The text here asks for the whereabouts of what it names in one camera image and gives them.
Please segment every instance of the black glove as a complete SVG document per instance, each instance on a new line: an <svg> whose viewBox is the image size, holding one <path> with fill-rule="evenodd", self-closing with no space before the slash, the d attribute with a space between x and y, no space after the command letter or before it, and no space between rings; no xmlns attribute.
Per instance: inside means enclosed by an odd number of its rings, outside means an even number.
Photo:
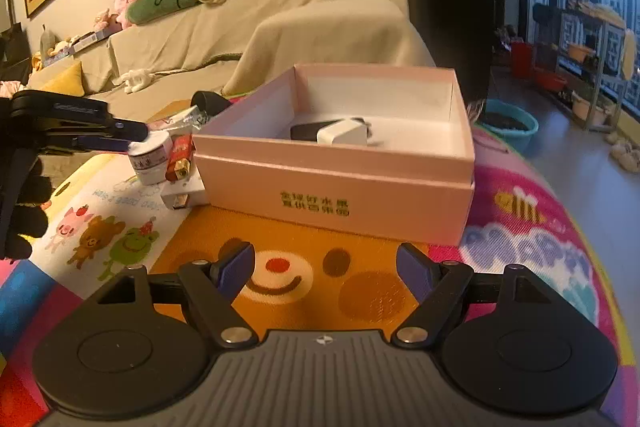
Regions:
<svg viewBox="0 0 640 427"><path fill-rule="evenodd" d="M10 128L9 105L8 98L0 98L0 260L13 262L31 255L30 243L19 234L42 237L46 233L47 215L39 205L49 200L52 189L50 180L42 176L33 138ZM15 205L10 201L14 197Z"/></svg>

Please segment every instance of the white charger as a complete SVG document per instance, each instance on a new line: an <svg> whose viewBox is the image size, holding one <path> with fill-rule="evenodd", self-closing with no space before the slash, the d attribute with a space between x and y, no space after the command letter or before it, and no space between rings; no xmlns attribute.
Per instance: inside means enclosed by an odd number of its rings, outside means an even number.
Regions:
<svg viewBox="0 0 640 427"><path fill-rule="evenodd" d="M316 136L318 143L325 145L366 145L367 125L357 120L340 120L322 127Z"/></svg>

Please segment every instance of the green pillow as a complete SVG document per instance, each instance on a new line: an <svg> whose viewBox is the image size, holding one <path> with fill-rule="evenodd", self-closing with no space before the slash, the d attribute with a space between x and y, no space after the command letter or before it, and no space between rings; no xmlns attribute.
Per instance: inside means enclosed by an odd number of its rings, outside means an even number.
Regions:
<svg viewBox="0 0 640 427"><path fill-rule="evenodd" d="M133 24L145 24L158 17L191 8L198 0L135 0L127 7L127 19Z"/></svg>

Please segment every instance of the blue fabric patch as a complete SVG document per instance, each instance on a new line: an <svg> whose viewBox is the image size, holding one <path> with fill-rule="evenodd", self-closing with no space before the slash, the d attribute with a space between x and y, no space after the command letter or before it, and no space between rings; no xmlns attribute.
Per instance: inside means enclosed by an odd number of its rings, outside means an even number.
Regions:
<svg viewBox="0 0 640 427"><path fill-rule="evenodd" d="M6 359L55 284L31 261L20 261L0 287L0 352Z"/></svg>

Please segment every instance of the white plush toy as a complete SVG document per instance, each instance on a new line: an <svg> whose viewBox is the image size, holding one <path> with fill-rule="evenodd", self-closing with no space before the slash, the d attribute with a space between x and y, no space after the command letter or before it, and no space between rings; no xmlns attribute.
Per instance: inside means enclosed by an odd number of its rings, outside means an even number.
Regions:
<svg viewBox="0 0 640 427"><path fill-rule="evenodd" d="M122 74L113 81L114 86L125 84L124 91L126 93L138 92L148 87L154 81L154 74L149 70L131 70Z"/></svg>

